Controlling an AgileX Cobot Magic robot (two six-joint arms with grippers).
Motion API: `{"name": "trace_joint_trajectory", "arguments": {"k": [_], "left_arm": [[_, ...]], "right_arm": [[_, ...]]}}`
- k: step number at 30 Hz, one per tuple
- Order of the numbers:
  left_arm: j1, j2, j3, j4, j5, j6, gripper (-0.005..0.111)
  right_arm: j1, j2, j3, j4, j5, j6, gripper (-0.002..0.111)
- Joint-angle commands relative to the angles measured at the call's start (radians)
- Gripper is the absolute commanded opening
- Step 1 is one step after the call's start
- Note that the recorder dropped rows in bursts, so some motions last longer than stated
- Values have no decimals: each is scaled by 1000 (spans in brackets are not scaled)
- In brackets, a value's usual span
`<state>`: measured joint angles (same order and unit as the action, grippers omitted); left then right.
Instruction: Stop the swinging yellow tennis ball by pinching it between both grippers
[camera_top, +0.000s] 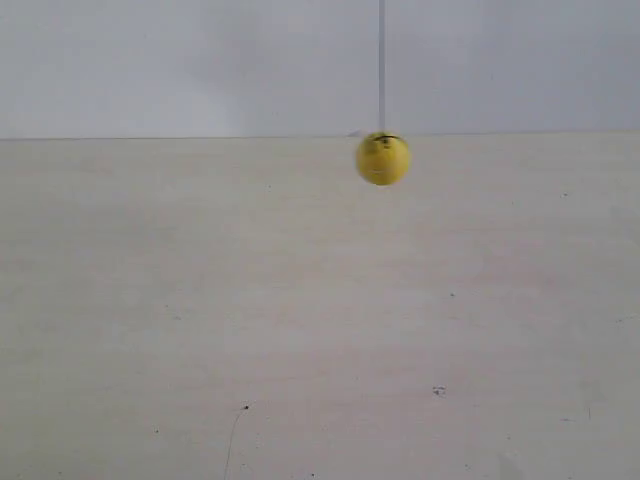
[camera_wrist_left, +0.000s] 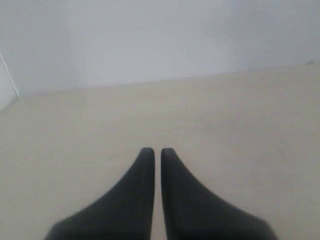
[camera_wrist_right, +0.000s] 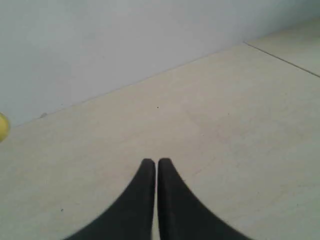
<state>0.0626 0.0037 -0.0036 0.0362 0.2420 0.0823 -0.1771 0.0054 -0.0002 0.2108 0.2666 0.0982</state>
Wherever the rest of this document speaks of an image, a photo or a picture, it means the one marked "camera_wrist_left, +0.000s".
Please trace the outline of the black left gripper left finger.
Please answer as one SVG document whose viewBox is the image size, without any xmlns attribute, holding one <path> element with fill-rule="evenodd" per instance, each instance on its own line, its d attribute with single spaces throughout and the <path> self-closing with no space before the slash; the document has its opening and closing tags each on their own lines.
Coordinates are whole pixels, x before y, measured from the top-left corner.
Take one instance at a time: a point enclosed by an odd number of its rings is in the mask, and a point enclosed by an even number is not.
<svg viewBox="0 0 320 240">
<path fill-rule="evenodd" d="M 140 150 L 102 197 L 56 224 L 47 240 L 149 240 L 155 199 L 155 152 Z"/>
</svg>

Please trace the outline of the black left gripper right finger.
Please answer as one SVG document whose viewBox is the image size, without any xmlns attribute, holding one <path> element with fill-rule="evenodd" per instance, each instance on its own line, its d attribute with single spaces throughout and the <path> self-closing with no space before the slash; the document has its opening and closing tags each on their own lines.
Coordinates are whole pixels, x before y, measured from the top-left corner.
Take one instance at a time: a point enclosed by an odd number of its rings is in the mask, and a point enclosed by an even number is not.
<svg viewBox="0 0 320 240">
<path fill-rule="evenodd" d="M 269 224 L 206 188 L 173 148 L 161 151 L 161 196 L 169 240 L 276 240 Z"/>
</svg>

